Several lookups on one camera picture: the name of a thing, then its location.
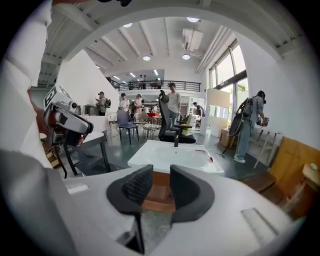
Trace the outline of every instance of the video camera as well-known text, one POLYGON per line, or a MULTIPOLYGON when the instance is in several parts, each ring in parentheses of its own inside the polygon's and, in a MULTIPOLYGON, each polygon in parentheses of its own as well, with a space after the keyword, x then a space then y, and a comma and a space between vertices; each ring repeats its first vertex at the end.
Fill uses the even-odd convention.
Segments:
POLYGON ((79 139, 90 134, 94 125, 75 114, 78 104, 58 84, 55 84, 43 100, 44 123, 49 132, 48 146, 67 144, 76 146, 79 139))

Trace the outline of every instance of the white sink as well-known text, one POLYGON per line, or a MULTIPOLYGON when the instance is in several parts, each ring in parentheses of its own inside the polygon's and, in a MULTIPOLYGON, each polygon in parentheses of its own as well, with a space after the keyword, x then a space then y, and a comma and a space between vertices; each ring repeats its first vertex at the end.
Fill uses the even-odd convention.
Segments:
POLYGON ((128 165, 136 167, 150 164, 155 172, 168 174, 170 165, 179 165, 224 176, 225 172, 215 159, 210 162, 206 152, 208 150, 203 145, 180 143, 178 147, 174 147, 171 142, 148 140, 128 161, 128 165))

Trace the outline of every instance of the jeans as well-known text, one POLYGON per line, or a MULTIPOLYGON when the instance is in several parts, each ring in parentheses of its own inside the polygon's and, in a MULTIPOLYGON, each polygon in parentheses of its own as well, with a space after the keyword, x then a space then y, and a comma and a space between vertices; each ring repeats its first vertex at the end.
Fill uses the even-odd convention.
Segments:
POLYGON ((238 158, 240 160, 245 158, 246 152, 249 147, 250 136, 254 131, 253 125, 250 123, 250 121, 245 118, 243 120, 244 122, 242 123, 242 129, 239 135, 240 141, 238 143, 237 151, 234 155, 235 158, 238 158))
POLYGON ((170 109, 169 109, 169 116, 171 118, 171 128, 174 127, 175 123, 176 123, 176 119, 178 117, 178 113, 175 113, 175 112, 172 112, 170 109))

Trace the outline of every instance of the balcony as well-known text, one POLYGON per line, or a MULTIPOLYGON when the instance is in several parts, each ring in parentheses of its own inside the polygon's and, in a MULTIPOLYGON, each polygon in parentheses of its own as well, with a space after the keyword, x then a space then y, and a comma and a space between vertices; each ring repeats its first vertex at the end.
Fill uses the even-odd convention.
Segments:
POLYGON ((137 81, 129 83, 117 83, 111 80, 111 85, 118 90, 122 91, 133 91, 133 90, 160 90, 168 89, 170 83, 175 83, 177 90, 189 91, 189 92, 200 92, 201 83, 199 82, 188 82, 188 81, 173 81, 173 80, 161 80, 161 81, 137 81))

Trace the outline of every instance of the concrete floor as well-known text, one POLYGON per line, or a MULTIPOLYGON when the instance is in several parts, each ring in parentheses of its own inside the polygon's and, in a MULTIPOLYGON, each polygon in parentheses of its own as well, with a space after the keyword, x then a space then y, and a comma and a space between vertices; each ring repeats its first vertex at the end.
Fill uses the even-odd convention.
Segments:
MULTIPOLYGON (((112 171, 129 167, 128 160, 148 140, 146 133, 143 135, 141 134, 141 131, 139 131, 139 133, 139 141, 137 140, 137 135, 135 135, 133 138, 131 137, 132 144, 130 145, 129 136, 126 134, 126 131, 121 131, 121 142, 118 130, 115 128, 111 129, 111 133, 107 135, 105 148, 112 171)), ((205 147, 210 150, 210 153, 214 159, 219 163, 219 165, 225 171, 225 175, 229 178, 237 180, 248 178, 259 172, 265 172, 268 169, 266 166, 259 163, 257 168, 253 170, 256 160, 248 154, 245 156, 246 162, 244 164, 235 162, 234 149, 228 149, 223 154, 223 157, 219 156, 219 154, 221 154, 225 148, 218 143, 219 139, 210 135, 210 133, 207 133, 206 136, 203 136, 196 131, 194 133, 194 137, 196 138, 197 144, 205 145, 205 147)), ((159 140, 157 132, 154 134, 153 140, 159 140)), ((90 148, 87 152, 95 156, 101 156, 101 149, 99 145, 90 148)), ((64 154, 61 155, 61 159, 65 165, 65 168, 67 169, 67 178, 74 178, 75 176, 72 173, 64 154)), ((62 168, 60 167, 58 170, 61 173, 61 176, 64 177, 62 168)), ((105 170, 106 169, 103 166, 97 166, 92 174, 104 173, 105 170)), ((170 220, 171 214, 169 213, 161 213, 150 210, 144 210, 142 212, 141 226, 145 246, 145 255, 149 255, 170 231, 170 220)))

